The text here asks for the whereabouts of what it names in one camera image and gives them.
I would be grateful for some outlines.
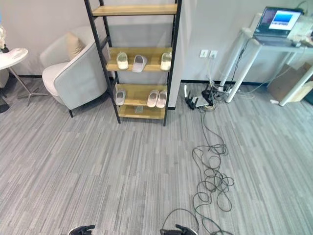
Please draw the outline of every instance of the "wall socket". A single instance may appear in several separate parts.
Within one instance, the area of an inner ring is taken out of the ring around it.
[[[217,50],[212,50],[212,51],[210,52],[210,58],[215,59],[216,56],[217,56]]]
[[[206,58],[209,54],[209,50],[201,50],[200,58]]]

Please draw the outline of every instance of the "white table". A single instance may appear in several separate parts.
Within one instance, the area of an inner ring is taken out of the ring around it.
[[[48,95],[48,94],[31,92],[27,88],[25,83],[23,83],[21,78],[12,69],[12,66],[18,64],[23,59],[25,59],[27,54],[28,54],[28,50],[25,48],[15,48],[8,53],[0,52],[0,70],[8,69],[16,77],[16,79],[21,83],[21,85],[25,88],[25,90],[27,91],[27,95],[24,95],[23,97],[28,97],[28,100],[27,100],[27,106],[28,106],[30,98],[32,96]]]
[[[232,67],[234,66],[240,51],[242,50],[246,41],[250,39],[253,44],[252,52],[249,55],[249,60],[242,69],[239,74],[239,77],[231,90],[228,98],[225,100],[227,103],[230,103],[237,92],[238,88],[240,87],[242,81],[246,77],[249,69],[251,68],[254,60],[258,56],[260,50],[271,50],[271,51],[280,51],[286,52],[284,59],[280,62],[275,70],[275,73],[272,75],[270,82],[274,80],[274,78],[278,75],[279,71],[282,69],[284,64],[289,65],[293,58],[295,57],[296,53],[313,53],[313,48],[308,47],[275,47],[275,46],[264,46],[260,44],[256,39],[253,38],[253,32],[249,28],[242,28],[241,33],[238,36],[236,43],[231,51],[231,55],[229,57],[228,62],[224,68],[223,74],[220,77],[221,83],[220,86],[224,86]],[[313,75],[313,66],[303,75],[303,77],[298,81],[298,83],[289,91],[289,93],[281,100],[279,105],[284,106],[288,101],[299,91],[299,89],[309,80],[309,78]]]

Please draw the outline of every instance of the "floor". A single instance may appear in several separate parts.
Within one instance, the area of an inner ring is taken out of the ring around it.
[[[40,79],[25,81],[44,91]],[[17,99],[19,83],[10,83],[10,109],[0,114],[0,235],[61,235],[90,224],[94,235],[157,235],[171,210],[192,209],[200,180],[192,149],[205,139],[182,89],[163,127],[157,120],[118,124],[110,100],[77,108],[74,118],[50,96],[27,107]],[[271,104],[263,87],[254,95],[236,95],[206,114],[229,151],[220,171],[235,184],[227,194],[230,212],[218,208],[215,194],[202,212],[236,235],[311,235],[313,106]],[[184,211],[165,228],[175,223],[196,226]]]

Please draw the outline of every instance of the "black baseboard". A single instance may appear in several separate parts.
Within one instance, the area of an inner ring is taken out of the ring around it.
[[[208,83],[208,80],[181,80],[181,83]]]
[[[181,80],[181,83],[202,83],[202,84],[207,84],[207,80]],[[220,84],[221,81],[214,81],[215,84]],[[226,81],[225,84],[235,84],[235,82],[229,82]],[[242,82],[242,85],[247,85],[247,86],[260,86],[262,83],[261,82]]]
[[[25,77],[25,78],[42,78],[42,75],[19,75],[19,77]]]

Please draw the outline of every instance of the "laptop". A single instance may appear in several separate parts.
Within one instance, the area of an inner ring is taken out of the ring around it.
[[[288,35],[301,15],[300,10],[266,7],[253,37],[266,46],[290,47]]]

